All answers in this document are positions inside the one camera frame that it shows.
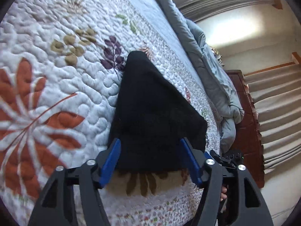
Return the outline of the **person right hand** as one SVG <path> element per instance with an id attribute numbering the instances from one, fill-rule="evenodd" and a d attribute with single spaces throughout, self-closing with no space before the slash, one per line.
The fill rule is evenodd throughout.
<path id="1" fill-rule="evenodd" d="M 221 196 L 220 196 L 220 201 L 225 201 L 228 196 L 227 196 L 227 191 L 228 191 L 228 188 L 225 187 L 225 186 L 222 186 L 222 189 L 221 189 Z"/>

